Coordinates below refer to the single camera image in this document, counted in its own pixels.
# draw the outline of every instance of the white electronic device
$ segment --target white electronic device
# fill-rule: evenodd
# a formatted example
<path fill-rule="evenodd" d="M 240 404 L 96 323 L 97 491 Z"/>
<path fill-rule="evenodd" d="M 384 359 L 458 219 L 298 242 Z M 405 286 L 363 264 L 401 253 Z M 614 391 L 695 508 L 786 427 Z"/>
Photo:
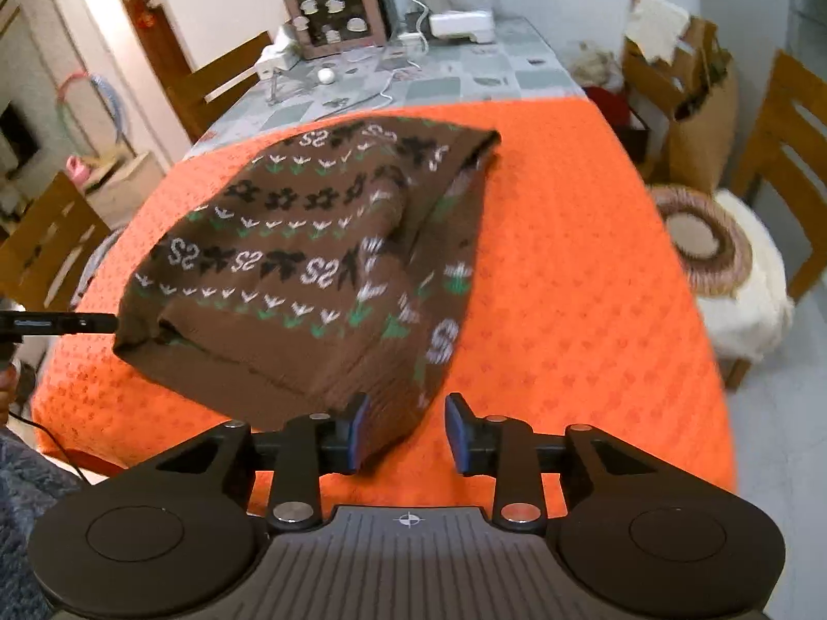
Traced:
<path fill-rule="evenodd" d="M 494 42 L 494 16 L 490 11 L 432 13 L 431 34 L 438 39 L 468 37 L 478 44 Z"/>
<path fill-rule="evenodd" d="M 278 72 L 287 72 L 298 61 L 299 54 L 292 47 L 276 51 L 274 46 L 266 46 L 262 50 L 262 55 L 255 61 L 255 73 L 265 82 Z"/>

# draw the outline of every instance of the white ball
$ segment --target white ball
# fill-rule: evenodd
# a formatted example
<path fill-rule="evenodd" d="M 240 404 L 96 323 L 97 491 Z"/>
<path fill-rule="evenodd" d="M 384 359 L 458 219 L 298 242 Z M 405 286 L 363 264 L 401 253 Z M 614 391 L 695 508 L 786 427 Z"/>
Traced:
<path fill-rule="evenodd" d="M 336 72 L 333 72 L 330 68 L 321 68 L 317 76 L 318 80 L 323 84 L 332 84 L 332 82 L 336 81 Z"/>

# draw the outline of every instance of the round woven mat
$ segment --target round woven mat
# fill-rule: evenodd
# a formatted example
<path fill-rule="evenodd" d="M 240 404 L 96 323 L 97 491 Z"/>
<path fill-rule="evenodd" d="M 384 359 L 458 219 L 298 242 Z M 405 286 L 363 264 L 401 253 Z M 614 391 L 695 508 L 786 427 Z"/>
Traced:
<path fill-rule="evenodd" d="M 649 192 L 698 296 L 729 296 L 753 269 L 753 247 L 729 212 L 703 193 L 679 185 Z"/>

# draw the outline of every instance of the black cable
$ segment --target black cable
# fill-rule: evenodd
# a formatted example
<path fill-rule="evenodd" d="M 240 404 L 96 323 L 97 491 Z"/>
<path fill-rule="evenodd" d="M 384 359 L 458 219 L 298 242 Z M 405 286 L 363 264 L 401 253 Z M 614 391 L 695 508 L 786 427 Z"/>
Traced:
<path fill-rule="evenodd" d="M 78 474 L 78 477 L 88 487 L 92 487 L 92 483 L 90 483 L 88 481 L 88 478 L 84 475 L 84 472 L 82 470 L 80 470 L 80 467 L 77 465 L 77 463 L 74 463 L 72 461 L 72 458 L 69 456 L 69 453 L 66 451 L 65 447 L 63 447 L 63 445 L 60 444 L 60 442 L 57 440 L 57 438 L 55 438 L 54 434 L 52 434 L 51 431 L 49 431 L 42 424 L 38 424 L 37 422 L 32 422 L 31 420 L 27 420 L 25 417 L 21 417 L 20 415 L 17 415 L 14 412 L 9 411 L 9 415 L 14 417 L 15 420 L 18 420 L 18 422 L 22 422 L 23 424 L 26 424 L 28 426 L 34 426 L 34 428 L 40 429 L 41 431 L 44 432 L 44 434 L 46 434 L 48 437 L 50 437 L 52 439 L 52 442 L 54 442 L 55 445 L 57 445 L 60 452 L 63 453 L 63 456 L 66 458 L 66 461 L 69 462 L 69 466 L 71 466 L 74 469 L 74 471 L 76 472 L 76 474 Z"/>

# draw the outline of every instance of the pink object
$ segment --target pink object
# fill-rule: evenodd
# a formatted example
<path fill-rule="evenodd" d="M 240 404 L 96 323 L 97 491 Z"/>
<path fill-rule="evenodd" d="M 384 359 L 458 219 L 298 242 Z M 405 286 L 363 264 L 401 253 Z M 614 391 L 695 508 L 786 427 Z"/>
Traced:
<path fill-rule="evenodd" d="M 69 156 L 66 160 L 66 174 L 77 188 L 81 188 L 92 176 L 92 170 L 80 159 L 80 156 Z"/>

